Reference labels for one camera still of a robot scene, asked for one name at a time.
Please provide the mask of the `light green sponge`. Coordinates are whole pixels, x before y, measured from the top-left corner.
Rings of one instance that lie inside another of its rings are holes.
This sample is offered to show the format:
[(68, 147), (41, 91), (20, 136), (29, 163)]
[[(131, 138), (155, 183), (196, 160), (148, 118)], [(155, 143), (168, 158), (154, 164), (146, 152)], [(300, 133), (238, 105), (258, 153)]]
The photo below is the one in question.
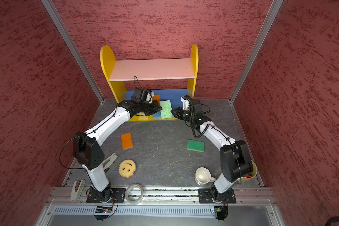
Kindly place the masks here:
[(173, 118), (171, 113), (172, 106), (170, 100), (160, 101), (161, 110), (161, 119)]

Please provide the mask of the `green scrub sponge dark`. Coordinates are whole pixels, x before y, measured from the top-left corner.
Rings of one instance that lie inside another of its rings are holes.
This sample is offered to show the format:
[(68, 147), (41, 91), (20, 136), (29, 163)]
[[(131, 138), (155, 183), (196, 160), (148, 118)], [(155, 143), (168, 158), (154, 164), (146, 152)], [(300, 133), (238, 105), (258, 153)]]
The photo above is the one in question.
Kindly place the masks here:
[(187, 142), (187, 150), (204, 152), (205, 143), (197, 140), (188, 140)]

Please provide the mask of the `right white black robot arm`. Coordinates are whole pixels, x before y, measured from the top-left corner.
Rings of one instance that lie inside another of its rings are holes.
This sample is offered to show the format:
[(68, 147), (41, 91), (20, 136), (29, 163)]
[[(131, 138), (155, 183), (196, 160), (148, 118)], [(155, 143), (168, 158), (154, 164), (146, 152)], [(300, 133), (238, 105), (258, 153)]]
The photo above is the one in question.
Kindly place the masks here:
[(229, 137), (205, 115), (198, 99), (188, 95), (181, 98), (182, 107), (171, 110), (173, 116), (189, 123), (195, 138), (205, 136), (220, 151), (220, 176), (212, 182), (211, 195), (219, 200), (227, 195), (238, 179), (254, 171), (250, 151), (245, 141)]

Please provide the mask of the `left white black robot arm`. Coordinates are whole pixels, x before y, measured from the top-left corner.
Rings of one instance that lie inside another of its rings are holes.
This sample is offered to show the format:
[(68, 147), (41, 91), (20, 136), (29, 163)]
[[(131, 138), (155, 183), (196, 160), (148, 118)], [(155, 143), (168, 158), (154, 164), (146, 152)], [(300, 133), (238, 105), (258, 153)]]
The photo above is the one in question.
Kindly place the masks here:
[(105, 140), (122, 124), (137, 116), (154, 115), (162, 110), (157, 100), (153, 100), (154, 92), (135, 88), (130, 100), (118, 103), (105, 119), (86, 132), (77, 132), (73, 141), (73, 156), (86, 170), (90, 179), (91, 191), (101, 202), (111, 198), (111, 185), (105, 175), (103, 166), (104, 152), (101, 146)]

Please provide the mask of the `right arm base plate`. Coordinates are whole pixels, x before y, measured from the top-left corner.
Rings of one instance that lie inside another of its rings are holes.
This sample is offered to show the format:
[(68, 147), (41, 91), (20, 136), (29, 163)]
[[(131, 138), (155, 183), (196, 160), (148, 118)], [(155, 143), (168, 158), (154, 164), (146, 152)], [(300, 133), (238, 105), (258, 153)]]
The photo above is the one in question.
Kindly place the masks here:
[(234, 204), (236, 203), (236, 197), (234, 190), (230, 188), (228, 191), (222, 194), (218, 194), (213, 189), (201, 188), (198, 189), (199, 203), (217, 203), (217, 204)]

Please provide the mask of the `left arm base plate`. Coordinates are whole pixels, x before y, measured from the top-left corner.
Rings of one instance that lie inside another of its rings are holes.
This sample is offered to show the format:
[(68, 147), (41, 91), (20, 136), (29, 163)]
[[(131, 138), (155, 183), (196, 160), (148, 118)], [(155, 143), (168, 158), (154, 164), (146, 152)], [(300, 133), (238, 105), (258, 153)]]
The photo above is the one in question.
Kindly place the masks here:
[(126, 188), (112, 188), (98, 192), (93, 187), (88, 189), (86, 203), (123, 203)]

